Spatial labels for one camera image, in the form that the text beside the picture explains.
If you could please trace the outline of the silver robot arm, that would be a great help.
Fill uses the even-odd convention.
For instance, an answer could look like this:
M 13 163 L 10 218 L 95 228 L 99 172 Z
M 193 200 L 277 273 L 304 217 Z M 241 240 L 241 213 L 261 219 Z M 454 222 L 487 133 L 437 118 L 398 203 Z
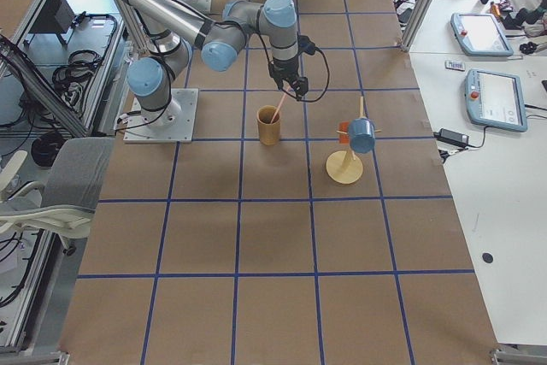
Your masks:
M 147 127 L 170 126 L 178 111 L 171 87 L 185 70 L 194 50 L 216 72 L 227 71 L 252 35 L 262 40 L 269 56 L 268 73 L 280 91 L 292 90 L 300 101 L 309 81 L 299 73 L 299 56 L 309 46 L 297 32 L 293 0 L 226 4 L 221 21 L 195 10 L 184 0 L 118 0 L 141 20 L 150 56 L 134 63 L 127 81 L 140 104 Z

